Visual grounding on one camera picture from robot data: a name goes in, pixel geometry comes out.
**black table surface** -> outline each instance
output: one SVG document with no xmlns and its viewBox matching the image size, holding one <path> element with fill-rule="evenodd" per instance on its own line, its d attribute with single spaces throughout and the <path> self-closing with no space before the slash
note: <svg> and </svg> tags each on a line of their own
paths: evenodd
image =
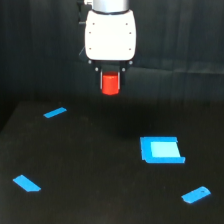
<svg viewBox="0 0 224 224">
<path fill-rule="evenodd" d="M 59 107 L 67 112 L 43 114 Z M 185 164 L 147 164 L 140 137 L 174 136 Z M 4 224 L 223 224 L 224 109 L 18 105 L 0 135 Z M 24 175 L 41 190 L 13 182 Z M 205 186 L 194 203 L 181 196 Z"/>
</svg>

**blue sticker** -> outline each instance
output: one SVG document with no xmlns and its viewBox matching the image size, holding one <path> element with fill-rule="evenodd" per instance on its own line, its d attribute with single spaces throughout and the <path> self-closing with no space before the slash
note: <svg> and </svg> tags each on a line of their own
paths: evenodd
<svg viewBox="0 0 224 224">
<path fill-rule="evenodd" d="M 13 179 L 13 181 L 27 192 L 39 191 L 41 189 L 23 175 Z"/>
<path fill-rule="evenodd" d="M 54 116 L 56 116 L 58 114 L 61 114 L 61 113 L 65 112 L 65 111 L 67 111 L 67 110 L 65 108 L 61 107 L 61 108 L 59 108 L 57 110 L 53 110 L 53 111 L 51 111 L 49 113 L 44 114 L 44 116 L 46 118 L 50 118 L 50 117 L 54 117 Z"/>
<path fill-rule="evenodd" d="M 210 194 L 211 192 L 206 187 L 200 187 L 194 191 L 191 191 L 188 194 L 183 195 L 182 198 L 185 202 L 192 204 L 195 201 L 198 201 Z"/>
<path fill-rule="evenodd" d="M 176 137 L 140 138 L 142 160 L 147 163 L 185 163 L 177 147 Z"/>
<path fill-rule="evenodd" d="M 148 142 L 177 142 L 176 137 L 142 137 Z"/>
</svg>

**white robot body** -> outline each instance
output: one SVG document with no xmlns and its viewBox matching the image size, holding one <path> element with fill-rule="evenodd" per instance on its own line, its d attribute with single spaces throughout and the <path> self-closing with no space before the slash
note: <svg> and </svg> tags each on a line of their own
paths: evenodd
<svg viewBox="0 0 224 224">
<path fill-rule="evenodd" d="M 89 11 L 85 29 L 86 55 L 91 60 L 126 61 L 134 57 L 136 25 L 133 11 L 104 15 Z"/>
<path fill-rule="evenodd" d="M 125 73 L 136 63 L 136 24 L 134 13 L 129 9 L 129 0 L 77 0 L 91 5 L 85 24 L 85 47 L 80 59 L 92 65 L 96 84 L 103 94 L 115 95 L 125 85 Z M 118 72 L 103 72 L 102 61 L 117 61 Z"/>
</svg>

